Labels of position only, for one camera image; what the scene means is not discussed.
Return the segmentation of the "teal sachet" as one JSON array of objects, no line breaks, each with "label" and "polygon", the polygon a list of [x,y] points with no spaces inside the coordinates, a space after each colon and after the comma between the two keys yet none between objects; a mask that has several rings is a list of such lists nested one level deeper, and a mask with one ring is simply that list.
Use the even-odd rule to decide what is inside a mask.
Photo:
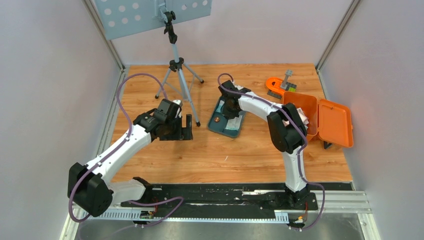
[{"label": "teal sachet", "polygon": [[224,104],[225,104],[225,101],[224,100],[220,100],[219,103],[218,103],[218,105],[217,105],[217,107],[216,107],[216,110],[215,111],[217,113],[221,113]]}]

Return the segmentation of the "orange medicine box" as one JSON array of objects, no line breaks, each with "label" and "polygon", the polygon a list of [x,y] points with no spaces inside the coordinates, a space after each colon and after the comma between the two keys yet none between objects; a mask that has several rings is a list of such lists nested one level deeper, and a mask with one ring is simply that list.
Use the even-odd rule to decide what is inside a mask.
[{"label": "orange medicine box", "polygon": [[354,145],[350,109],[342,104],[297,92],[287,91],[282,103],[301,108],[307,117],[307,140],[320,139],[328,144],[351,148]]}]

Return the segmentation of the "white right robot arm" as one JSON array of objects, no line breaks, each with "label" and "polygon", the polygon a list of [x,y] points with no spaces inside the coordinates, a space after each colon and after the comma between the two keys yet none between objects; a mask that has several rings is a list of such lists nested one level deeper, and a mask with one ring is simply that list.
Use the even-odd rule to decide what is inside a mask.
[{"label": "white right robot arm", "polygon": [[298,209],[306,201],[302,192],[307,186],[304,170],[304,148],[307,144],[306,125],[292,103],[268,101],[248,88],[235,86],[231,80],[218,87],[224,97],[222,114],[233,119],[244,111],[267,122],[271,142],[281,152],[286,174],[285,185],[290,190],[285,195],[286,204]]}]

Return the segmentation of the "clear bag teal gauze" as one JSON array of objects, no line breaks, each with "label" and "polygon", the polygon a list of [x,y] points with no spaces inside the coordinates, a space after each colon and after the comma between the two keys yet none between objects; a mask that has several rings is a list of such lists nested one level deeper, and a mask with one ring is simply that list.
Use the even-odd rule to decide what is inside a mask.
[{"label": "clear bag teal gauze", "polygon": [[243,120],[243,117],[241,115],[233,119],[229,119],[225,126],[225,130],[239,131],[241,128],[242,120]]}]

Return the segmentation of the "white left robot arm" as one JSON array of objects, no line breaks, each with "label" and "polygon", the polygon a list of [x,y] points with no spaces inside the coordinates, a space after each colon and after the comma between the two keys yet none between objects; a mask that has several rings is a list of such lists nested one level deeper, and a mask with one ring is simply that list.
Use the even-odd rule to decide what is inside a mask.
[{"label": "white left robot arm", "polygon": [[68,172],[67,196],[70,203],[85,210],[91,217],[99,217],[111,205],[135,201],[149,206],[153,193],[148,182],[140,177],[112,183],[111,180],[137,152],[160,141],[189,141],[192,135],[192,116],[186,115],[182,125],[181,100],[162,99],[157,108],[138,115],[128,130],[108,149],[86,164],[76,162]]}]

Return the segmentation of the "teal divided tray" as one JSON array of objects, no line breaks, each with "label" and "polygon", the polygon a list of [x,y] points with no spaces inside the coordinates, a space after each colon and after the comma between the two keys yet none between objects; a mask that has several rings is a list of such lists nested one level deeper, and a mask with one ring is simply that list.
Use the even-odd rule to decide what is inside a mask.
[{"label": "teal divided tray", "polygon": [[[218,103],[219,103],[220,100],[223,100],[223,97],[222,96],[218,99],[218,101],[217,101],[217,103],[215,105],[215,108],[213,110],[213,113],[211,115],[211,118],[210,118],[210,120],[209,120],[209,122],[207,124],[207,128],[211,132],[213,132],[213,133],[217,133],[217,134],[220,134],[220,135],[223,135],[223,136],[226,136],[226,137],[235,139],[241,133],[241,128],[242,128],[242,125],[243,125],[243,122],[244,122],[244,119],[245,119],[245,116],[246,116],[246,112],[245,111],[241,111],[240,112],[240,115],[239,116],[242,116],[242,122],[241,122],[239,131],[226,130],[225,127],[227,125],[228,119],[226,119],[222,115],[222,113],[216,112],[216,108],[217,108]],[[219,117],[220,118],[220,121],[219,122],[215,122],[214,121],[214,118],[216,118],[216,117]]]}]

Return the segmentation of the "clear bag white cotton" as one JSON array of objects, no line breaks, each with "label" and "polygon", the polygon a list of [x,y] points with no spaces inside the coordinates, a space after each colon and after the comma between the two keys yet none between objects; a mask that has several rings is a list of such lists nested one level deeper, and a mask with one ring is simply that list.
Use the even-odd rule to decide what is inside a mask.
[{"label": "clear bag white cotton", "polygon": [[[299,116],[300,116],[300,118],[301,118],[301,120],[302,120],[305,128],[308,129],[309,128],[308,127],[309,118],[305,115],[304,111],[300,107],[297,108],[296,110],[297,110],[297,112],[298,112],[298,114],[299,114]],[[288,120],[283,120],[282,122],[283,122],[283,124],[284,124],[285,127],[288,126],[288,125],[290,125],[290,122]]]}]

